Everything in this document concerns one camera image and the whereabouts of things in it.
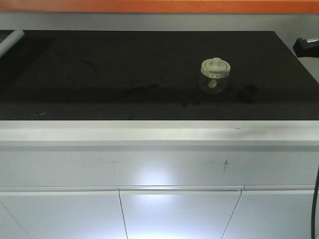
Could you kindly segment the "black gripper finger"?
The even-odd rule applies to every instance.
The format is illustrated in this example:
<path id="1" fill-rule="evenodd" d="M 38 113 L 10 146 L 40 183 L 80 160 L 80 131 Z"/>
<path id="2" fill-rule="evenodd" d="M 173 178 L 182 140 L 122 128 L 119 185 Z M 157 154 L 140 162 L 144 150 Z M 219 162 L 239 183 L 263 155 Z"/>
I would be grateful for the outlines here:
<path id="1" fill-rule="evenodd" d="M 293 50 L 298 58 L 300 57 L 319 57 L 319 39 L 298 38 L 293 45 Z"/>

